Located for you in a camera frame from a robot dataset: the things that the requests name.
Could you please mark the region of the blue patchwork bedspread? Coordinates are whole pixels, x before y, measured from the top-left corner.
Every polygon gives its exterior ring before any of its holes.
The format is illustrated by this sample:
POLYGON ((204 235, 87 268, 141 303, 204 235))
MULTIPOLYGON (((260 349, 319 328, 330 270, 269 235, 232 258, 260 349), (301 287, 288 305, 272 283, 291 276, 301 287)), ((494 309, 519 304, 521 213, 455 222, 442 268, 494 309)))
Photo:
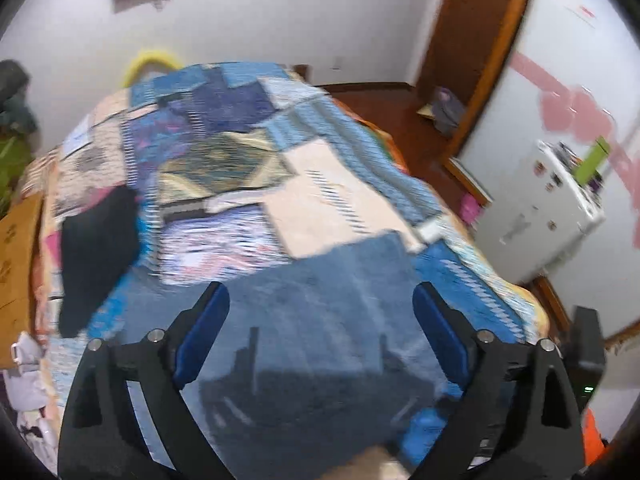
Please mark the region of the blue patchwork bedspread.
POLYGON ((535 342, 549 321, 530 292, 500 278, 423 181, 332 96, 276 64, 192 65, 108 96, 46 156, 16 195, 43 192, 36 336, 47 418, 58 436, 93 338, 135 342, 166 327, 206 287, 386 232, 418 283, 506 342, 535 342), (58 332, 62 268, 44 244, 100 188, 136 192, 140 252, 89 325, 58 332))

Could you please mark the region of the grey backpack on floor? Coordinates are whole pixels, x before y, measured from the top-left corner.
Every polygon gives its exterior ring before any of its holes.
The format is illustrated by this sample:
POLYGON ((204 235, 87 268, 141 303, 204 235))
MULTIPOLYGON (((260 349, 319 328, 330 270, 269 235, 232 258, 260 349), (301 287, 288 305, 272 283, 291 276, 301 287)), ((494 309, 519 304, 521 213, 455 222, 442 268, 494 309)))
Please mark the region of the grey backpack on floor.
POLYGON ((465 114, 465 105, 447 88, 436 87, 431 99, 418 110, 444 136, 452 136, 465 114))

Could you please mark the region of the pink garment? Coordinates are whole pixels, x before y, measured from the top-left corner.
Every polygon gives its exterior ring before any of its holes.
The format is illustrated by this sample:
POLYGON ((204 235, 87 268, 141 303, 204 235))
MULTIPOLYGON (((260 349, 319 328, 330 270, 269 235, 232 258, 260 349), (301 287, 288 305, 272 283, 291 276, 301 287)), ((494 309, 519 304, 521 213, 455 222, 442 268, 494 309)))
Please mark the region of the pink garment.
POLYGON ((96 230, 96 225, 106 218, 107 205, 101 203, 115 191, 115 187, 95 190, 89 201, 79 208, 76 214, 66 216, 64 221, 44 238, 44 244, 50 252, 54 264, 63 266, 63 258, 77 248, 96 230))

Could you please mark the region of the yellow plush item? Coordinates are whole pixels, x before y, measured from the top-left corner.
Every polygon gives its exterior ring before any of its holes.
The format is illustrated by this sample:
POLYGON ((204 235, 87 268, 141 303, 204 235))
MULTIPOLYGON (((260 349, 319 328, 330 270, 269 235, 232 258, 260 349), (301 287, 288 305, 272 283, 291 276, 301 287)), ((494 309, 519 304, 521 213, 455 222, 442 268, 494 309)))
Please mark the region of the yellow plush item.
POLYGON ((183 62, 165 50, 140 50, 125 70, 122 88, 130 88, 143 75, 149 73, 151 68, 158 68, 161 73, 166 74, 181 70, 183 67, 183 62))

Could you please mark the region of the black folded garment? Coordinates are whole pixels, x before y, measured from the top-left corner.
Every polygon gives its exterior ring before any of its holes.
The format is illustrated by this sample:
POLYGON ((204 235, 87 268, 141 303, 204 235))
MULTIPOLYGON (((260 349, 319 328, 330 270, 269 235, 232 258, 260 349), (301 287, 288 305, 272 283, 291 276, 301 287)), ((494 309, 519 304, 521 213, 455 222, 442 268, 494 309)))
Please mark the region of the black folded garment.
POLYGON ((77 336, 104 304, 140 252, 136 192, 116 186, 101 206, 106 218, 77 248, 63 258, 64 297, 58 315, 58 332, 65 338, 77 336))

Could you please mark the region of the wooden lap desk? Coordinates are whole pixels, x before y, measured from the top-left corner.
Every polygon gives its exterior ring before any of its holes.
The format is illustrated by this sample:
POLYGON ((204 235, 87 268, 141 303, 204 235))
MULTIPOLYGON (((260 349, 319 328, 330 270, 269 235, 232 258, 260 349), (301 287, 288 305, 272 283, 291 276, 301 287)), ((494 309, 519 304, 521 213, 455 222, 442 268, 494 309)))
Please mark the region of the wooden lap desk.
POLYGON ((24 198, 1 219, 0 364, 16 367, 12 344, 34 328, 32 260, 38 247, 43 192, 24 198))

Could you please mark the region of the green patterned bag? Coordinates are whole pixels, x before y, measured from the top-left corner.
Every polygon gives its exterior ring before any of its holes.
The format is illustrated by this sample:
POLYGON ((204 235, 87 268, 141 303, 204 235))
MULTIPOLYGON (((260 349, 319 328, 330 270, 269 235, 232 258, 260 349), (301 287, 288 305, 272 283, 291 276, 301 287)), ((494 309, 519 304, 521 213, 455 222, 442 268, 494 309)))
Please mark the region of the green patterned bag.
POLYGON ((0 148, 0 212, 9 210, 18 181, 32 161, 32 148, 21 134, 1 137, 0 148))

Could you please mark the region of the white mini fridge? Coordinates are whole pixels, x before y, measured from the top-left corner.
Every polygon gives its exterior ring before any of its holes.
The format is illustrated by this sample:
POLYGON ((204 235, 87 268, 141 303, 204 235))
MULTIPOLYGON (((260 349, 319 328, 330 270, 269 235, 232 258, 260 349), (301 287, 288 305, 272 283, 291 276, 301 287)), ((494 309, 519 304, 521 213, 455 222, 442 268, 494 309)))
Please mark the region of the white mini fridge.
POLYGON ((555 154, 537 142, 478 217, 474 240, 504 280, 527 283, 554 266, 605 220, 602 206, 555 154))

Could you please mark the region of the wooden door frame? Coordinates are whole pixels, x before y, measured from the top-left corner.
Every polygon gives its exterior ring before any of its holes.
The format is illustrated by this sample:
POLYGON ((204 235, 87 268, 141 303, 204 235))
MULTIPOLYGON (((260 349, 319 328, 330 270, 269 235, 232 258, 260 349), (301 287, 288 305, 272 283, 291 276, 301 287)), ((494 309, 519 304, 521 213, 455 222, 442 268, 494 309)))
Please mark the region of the wooden door frame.
POLYGON ((506 66, 528 0, 442 0, 416 81, 416 93, 428 98, 445 87, 465 112, 442 154, 445 176, 481 205, 488 197, 461 169, 456 158, 474 130, 506 66))

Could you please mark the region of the grey elephant plush toy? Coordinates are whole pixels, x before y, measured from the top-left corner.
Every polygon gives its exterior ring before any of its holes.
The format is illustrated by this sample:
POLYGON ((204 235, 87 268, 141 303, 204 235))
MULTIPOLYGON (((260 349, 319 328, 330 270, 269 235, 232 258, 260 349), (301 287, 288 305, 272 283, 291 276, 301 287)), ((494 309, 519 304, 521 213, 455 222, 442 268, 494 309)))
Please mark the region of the grey elephant plush toy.
POLYGON ((29 74, 15 60, 0 62, 1 125, 28 136, 37 130, 32 111, 26 103, 29 74))

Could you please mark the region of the grey plastic bag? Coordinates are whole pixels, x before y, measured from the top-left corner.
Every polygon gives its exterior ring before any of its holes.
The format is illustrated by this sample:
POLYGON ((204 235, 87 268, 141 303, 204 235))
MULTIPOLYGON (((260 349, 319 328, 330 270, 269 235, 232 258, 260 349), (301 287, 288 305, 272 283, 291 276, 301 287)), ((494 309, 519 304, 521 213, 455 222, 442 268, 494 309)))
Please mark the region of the grey plastic bag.
POLYGON ((43 350, 29 333, 21 332, 10 345, 10 358, 14 367, 2 370, 2 377, 18 433, 43 465, 56 472, 58 436, 46 414, 50 398, 40 370, 43 350))

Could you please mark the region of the blue denim jeans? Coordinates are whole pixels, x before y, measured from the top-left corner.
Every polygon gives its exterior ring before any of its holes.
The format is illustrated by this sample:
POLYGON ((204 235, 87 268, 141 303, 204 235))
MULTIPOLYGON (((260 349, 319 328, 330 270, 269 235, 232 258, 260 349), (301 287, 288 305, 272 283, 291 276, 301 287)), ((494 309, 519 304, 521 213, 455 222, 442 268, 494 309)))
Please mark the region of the blue denim jeans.
POLYGON ((418 284, 386 232, 228 281, 230 311, 183 389, 209 444, 239 479, 315 479, 375 445, 420 463, 460 393, 413 313, 418 284))

